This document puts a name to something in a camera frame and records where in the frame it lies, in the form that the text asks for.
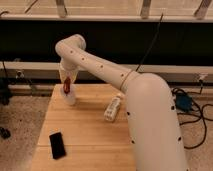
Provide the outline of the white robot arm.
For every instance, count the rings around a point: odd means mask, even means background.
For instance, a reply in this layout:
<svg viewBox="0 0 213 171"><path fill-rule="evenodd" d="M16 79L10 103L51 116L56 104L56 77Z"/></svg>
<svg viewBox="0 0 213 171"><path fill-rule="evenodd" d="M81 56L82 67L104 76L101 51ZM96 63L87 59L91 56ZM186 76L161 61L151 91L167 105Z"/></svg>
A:
<svg viewBox="0 0 213 171"><path fill-rule="evenodd" d="M92 55L85 48L79 34L55 45L63 69L82 67L125 94L136 171L190 171L167 82L156 74L140 74Z"/></svg>

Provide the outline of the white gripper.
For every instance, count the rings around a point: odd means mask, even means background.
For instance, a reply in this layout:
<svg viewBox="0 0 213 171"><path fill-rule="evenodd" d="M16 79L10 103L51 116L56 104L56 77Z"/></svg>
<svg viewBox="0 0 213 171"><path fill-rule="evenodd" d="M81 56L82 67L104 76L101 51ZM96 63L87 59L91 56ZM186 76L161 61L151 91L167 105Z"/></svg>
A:
<svg viewBox="0 0 213 171"><path fill-rule="evenodd" d="M62 65L59 65L59 76L62 83L65 82L67 78L70 79L72 83L75 82L78 74L78 68L65 69Z"/></svg>

